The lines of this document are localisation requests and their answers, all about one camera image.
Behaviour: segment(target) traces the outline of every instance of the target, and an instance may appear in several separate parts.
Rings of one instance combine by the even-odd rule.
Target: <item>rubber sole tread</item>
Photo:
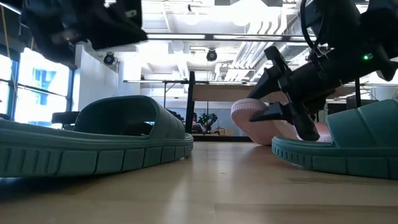
[[[193,146],[126,150],[57,150],[0,146],[0,177],[61,177],[112,174],[177,161]]]
[[[290,152],[275,145],[272,145],[272,152],[281,159],[308,170],[398,180],[398,158],[396,157],[314,156]]]

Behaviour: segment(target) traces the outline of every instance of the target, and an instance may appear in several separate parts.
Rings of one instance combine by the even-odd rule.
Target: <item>black chair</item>
[[[8,120],[8,121],[12,121],[12,118],[10,116],[6,115],[6,114],[0,113],[0,118]]]
[[[73,131],[73,124],[75,124],[79,111],[53,113],[51,123],[62,124],[62,129]]]

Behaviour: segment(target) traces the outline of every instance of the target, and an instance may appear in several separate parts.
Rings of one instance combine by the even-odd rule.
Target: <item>window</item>
[[[11,78],[11,59],[0,55],[0,78],[3,80],[10,80]]]
[[[20,84],[66,96],[68,80],[68,67],[51,62],[30,49],[25,49],[21,54],[18,79]]]
[[[64,112],[66,108],[67,99],[65,97],[20,88],[18,89],[15,120],[20,123],[60,128],[59,124],[51,123],[52,114]]]
[[[52,114],[65,112],[69,68],[25,49],[21,54],[15,121],[39,126],[61,128],[52,124]]]
[[[2,114],[7,113],[8,93],[9,93],[8,83],[0,82],[0,113]]]

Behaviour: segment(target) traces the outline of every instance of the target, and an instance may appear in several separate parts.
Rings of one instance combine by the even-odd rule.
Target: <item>wooden table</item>
[[[398,223],[398,182],[302,170],[251,143],[119,175],[0,179],[0,223]]]

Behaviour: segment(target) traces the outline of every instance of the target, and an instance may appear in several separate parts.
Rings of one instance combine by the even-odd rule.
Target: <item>ceiling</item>
[[[142,0],[143,29],[150,34],[300,35],[300,1],[284,0],[282,7],[269,7],[262,0]],[[367,8],[362,4],[357,7],[361,12]],[[308,47],[304,43],[149,40],[112,51],[121,61],[138,58],[135,62],[146,80],[181,80],[195,70],[197,80],[256,82],[263,69],[271,65],[264,50],[272,45],[293,69],[306,63]],[[218,54],[214,62],[206,59],[209,49]],[[98,58],[105,53],[98,52]]]

